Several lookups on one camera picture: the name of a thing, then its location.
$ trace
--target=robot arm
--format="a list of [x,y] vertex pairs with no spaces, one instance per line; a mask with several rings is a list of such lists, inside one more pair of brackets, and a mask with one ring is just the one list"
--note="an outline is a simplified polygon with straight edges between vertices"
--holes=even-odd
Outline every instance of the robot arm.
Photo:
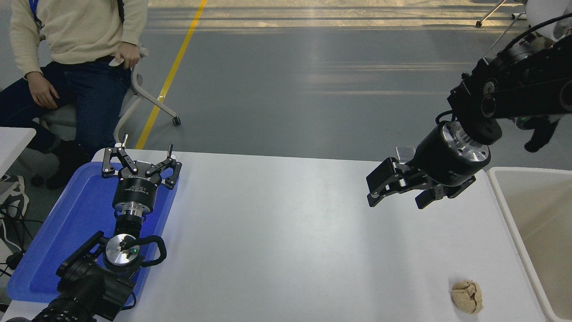
[[371,207],[384,197],[423,190],[415,201],[419,209],[447,196],[455,198],[475,182],[473,176],[490,162],[489,145],[502,136],[496,119],[507,118],[520,129],[533,129],[525,149],[536,152],[546,145],[558,120],[572,113],[572,35],[552,47],[538,50],[530,42],[514,44],[531,32],[572,16],[551,19],[513,40],[493,60],[479,60],[471,74],[448,97],[451,121],[436,122],[405,164],[387,158],[367,177]]
[[[105,150],[101,175],[104,178],[118,177],[113,198],[116,211],[116,226],[113,236],[104,237],[98,231],[68,257],[58,268],[61,277],[57,286],[60,292],[42,310],[33,322],[94,322],[94,315],[113,321],[133,295],[136,283],[132,278],[139,269],[154,266],[166,259],[163,239],[156,235],[140,237],[144,217],[153,211],[157,189],[164,185],[173,189],[177,183],[182,164],[172,155],[169,146],[167,158],[157,165],[131,160],[125,152],[125,142]],[[117,157],[122,169],[116,170],[111,158]],[[173,174],[164,180],[161,172],[173,169]],[[156,243],[159,257],[146,261],[139,254],[140,246]],[[103,265],[97,259],[103,257]],[[29,321],[16,317],[9,321]]]

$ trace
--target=lanyard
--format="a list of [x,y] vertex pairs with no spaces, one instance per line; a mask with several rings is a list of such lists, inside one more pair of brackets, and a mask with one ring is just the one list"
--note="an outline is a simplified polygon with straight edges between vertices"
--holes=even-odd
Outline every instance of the lanyard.
[[39,21],[38,17],[35,14],[36,9],[38,8],[38,1],[39,0],[28,0],[28,1],[30,2],[30,9],[32,10],[32,13],[34,14],[34,21]]

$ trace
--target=chair wheel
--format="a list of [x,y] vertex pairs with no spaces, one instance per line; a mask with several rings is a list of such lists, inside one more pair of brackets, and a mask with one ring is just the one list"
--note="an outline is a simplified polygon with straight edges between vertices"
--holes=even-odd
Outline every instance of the chair wheel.
[[30,182],[32,183],[32,185],[34,187],[39,187],[39,186],[43,185],[43,177],[40,175],[35,175],[34,177],[32,177]]

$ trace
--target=yellow floor line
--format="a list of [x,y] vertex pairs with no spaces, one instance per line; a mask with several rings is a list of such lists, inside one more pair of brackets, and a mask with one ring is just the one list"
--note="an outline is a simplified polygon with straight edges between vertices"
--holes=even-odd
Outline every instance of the yellow floor line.
[[[163,102],[165,100],[165,96],[167,96],[167,92],[169,91],[169,88],[171,87],[171,83],[173,82],[173,78],[175,77],[175,74],[177,73],[178,67],[181,64],[181,60],[182,60],[183,56],[185,55],[186,48],[189,46],[190,38],[193,36],[194,29],[197,27],[198,20],[201,18],[202,10],[205,9],[205,5],[206,5],[206,0],[202,0],[201,4],[198,6],[197,13],[194,15],[193,22],[190,23],[189,30],[187,31],[185,39],[183,40],[182,45],[179,48],[179,51],[177,53],[177,57],[175,58],[175,61],[173,62],[173,65],[171,66],[171,70],[169,71],[169,74],[167,75],[167,79],[165,80],[165,83],[163,84],[163,88],[161,89],[161,93],[159,93],[159,97],[157,98],[160,102]],[[145,146],[145,143],[147,142],[147,138],[149,137],[149,134],[151,133],[151,129],[153,128],[153,124],[155,123],[155,120],[157,119],[158,114],[159,114],[159,107],[155,105],[153,107],[153,110],[151,111],[151,114],[149,115],[149,118],[147,119],[147,123],[145,123],[145,127],[143,128],[143,131],[141,132],[141,136],[139,136],[139,139],[137,140],[137,144],[135,145],[136,149],[143,149],[143,147]]]

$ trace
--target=blue jeans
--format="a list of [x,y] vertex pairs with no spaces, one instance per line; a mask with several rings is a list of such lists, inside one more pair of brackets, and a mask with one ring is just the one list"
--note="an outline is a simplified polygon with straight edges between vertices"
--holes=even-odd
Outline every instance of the blue jeans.
[[[131,70],[122,66],[111,67],[107,62],[51,62],[42,68],[43,76],[59,94],[59,99],[54,98],[58,107],[76,103],[76,142],[89,156],[115,144],[113,131],[131,85]],[[34,128],[36,135],[27,147],[43,153],[51,152],[61,141],[34,121],[50,111],[34,103],[23,78],[0,92],[0,126]]]

